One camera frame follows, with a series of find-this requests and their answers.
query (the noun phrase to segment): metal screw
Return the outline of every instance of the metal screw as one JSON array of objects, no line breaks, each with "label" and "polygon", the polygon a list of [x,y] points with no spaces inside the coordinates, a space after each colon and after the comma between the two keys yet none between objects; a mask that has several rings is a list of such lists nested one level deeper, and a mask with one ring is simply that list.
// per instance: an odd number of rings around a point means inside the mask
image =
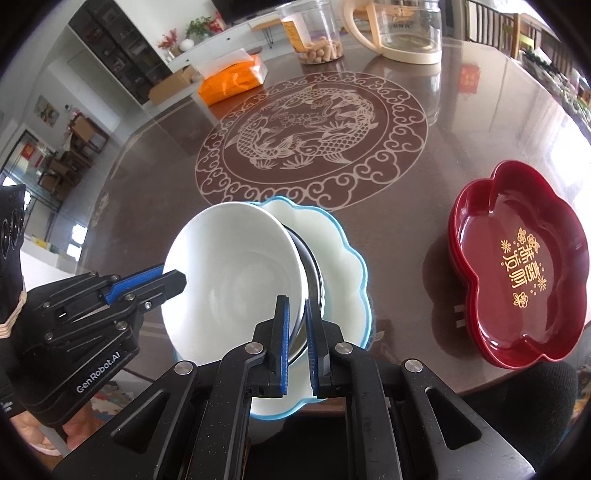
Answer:
[{"label": "metal screw", "polygon": [[261,353],[262,349],[263,349],[263,347],[259,342],[247,343],[246,346],[244,347],[244,350],[246,350],[247,353],[249,353],[251,355],[256,355],[257,353]]},{"label": "metal screw", "polygon": [[187,375],[193,371],[193,364],[191,362],[182,361],[174,366],[174,372],[178,375]]},{"label": "metal screw", "polygon": [[423,369],[423,364],[418,360],[411,358],[410,360],[406,360],[404,362],[404,368],[406,368],[409,372],[417,374]]},{"label": "metal screw", "polygon": [[346,355],[347,353],[351,353],[353,351],[353,345],[347,342],[337,343],[335,345],[335,350],[337,353],[343,353]]}]

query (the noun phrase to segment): blue scalloped rim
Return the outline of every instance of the blue scalloped rim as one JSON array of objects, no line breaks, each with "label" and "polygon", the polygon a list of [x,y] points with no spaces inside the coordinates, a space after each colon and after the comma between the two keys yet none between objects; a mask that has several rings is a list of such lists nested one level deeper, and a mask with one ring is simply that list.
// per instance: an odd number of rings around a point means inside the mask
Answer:
[{"label": "blue scalloped rim", "polygon": [[[325,217],[327,217],[328,220],[331,221],[331,223],[335,226],[335,228],[339,232],[340,238],[343,242],[343,247],[345,247],[346,250],[351,252],[357,258],[357,260],[359,260],[359,263],[361,263],[361,270],[362,270],[363,276],[361,278],[361,284],[359,286],[359,296],[361,297],[361,301],[363,302],[363,306],[365,308],[365,331],[363,332],[363,337],[362,337],[361,341],[359,342],[359,346],[361,348],[365,348],[367,346],[368,341],[369,341],[369,334],[371,333],[371,325],[372,325],[371,308],[369,307],[369,298],[368,298],[368,293],[367,293],[368,268],[367,268],[367,265],[365,264],[365,260],[359,254],[359,252],[357,250],[355,250],[353,247],[351,247],[351,245],[349,245],[349,241],[347,240],[345,232],[344,232],[343,228],[341,227],[340,223],[336,220],[336,218],[333,217],[326,210],[323,210],[322,208],[312,207],[312,206],[307,206],[307,205],[298,205],[298,204],[292,202],[290,199],[288,199],[286,197],[281,197],[281,196],[271,197],[271,198],[265,200],[264,202],[248,202],[248,203],[253,203],[258,206],[263,206],[269,202],[273,202],[276,200],[286,202],[288,205],[290,205],[292,208],[294,208],[296,210],[315,210],[316,212],[319,212],[322,215],[324,215]],[[182,360],[182,358],[180,357],[180,355],[178,354],[178,352],[176,350],[174,351],[174,357],[177,362]],[[267,420],[267,421],[281,420],[281,419],[284,419],[284,418],[289,417],[290,415],[294,414],[296,411],[298,411],[300,408],[302,408],[304,405],[306,405],[308,403],[316,403],[316,402],[321,402],[321,401],[323,401],[323,400],[319,400],[316,397],[302,398],[297,404],[295,404],[293,407],[291,407],[289,410],[287,410],[285,412],[277,413],[275,415],[257,415],[255,413],[251,412],[251,417],[259,419],[259,420]]]}]

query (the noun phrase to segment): dining table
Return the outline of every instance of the dining table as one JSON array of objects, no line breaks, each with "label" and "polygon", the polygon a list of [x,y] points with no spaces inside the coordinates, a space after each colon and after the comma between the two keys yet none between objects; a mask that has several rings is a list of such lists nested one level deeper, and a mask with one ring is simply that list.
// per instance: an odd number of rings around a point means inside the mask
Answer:
[{"label": "dining table", "polygon": [[[287,196],[329,211],[363,256],[376,359],[419,359],[458,394],[502,381],[515,371],[485,360],[466,329],[450,211],[469,182],[520,160],[589,236],[591,146],[562,106],[493,47],[444,38],[440,64],[413,65],[351,35],[342,43],[335,61],[267,59],[262,86],[211,107],[195,92],[137,128],[106,175],[80,268],[143,270],[164,262],[183,226],[210,205]],[[340,114],[323,116],[330,107]],[[316,136],[306,137],[311,125]],[[146,314],[139,338],[128,368],[157,378],[174,362],[159,309]]]}]

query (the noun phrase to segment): television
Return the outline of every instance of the television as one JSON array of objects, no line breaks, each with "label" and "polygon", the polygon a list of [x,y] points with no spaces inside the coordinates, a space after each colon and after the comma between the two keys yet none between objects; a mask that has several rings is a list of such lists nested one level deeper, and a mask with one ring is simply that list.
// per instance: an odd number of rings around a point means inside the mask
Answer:
[{"label": "television", "polygon": [[285,0],[212,0],[224,22],[231,25],[245,17],[288,3]]}]

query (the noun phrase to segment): potted plant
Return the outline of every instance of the potted plant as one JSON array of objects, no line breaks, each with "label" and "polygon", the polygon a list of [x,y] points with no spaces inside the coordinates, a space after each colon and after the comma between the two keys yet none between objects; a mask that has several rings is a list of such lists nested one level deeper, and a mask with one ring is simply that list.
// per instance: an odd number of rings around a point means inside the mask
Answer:
[{"label": "potted plant", "polygon": [[195,20],[191,20],[187,27],[187,39],[190,40],[191,35],[193,35],[197,39],[197,43],[199,43],[206,38],[211,37],[213,34],[208,28],[211,20],[211,17],[199,17]]}]

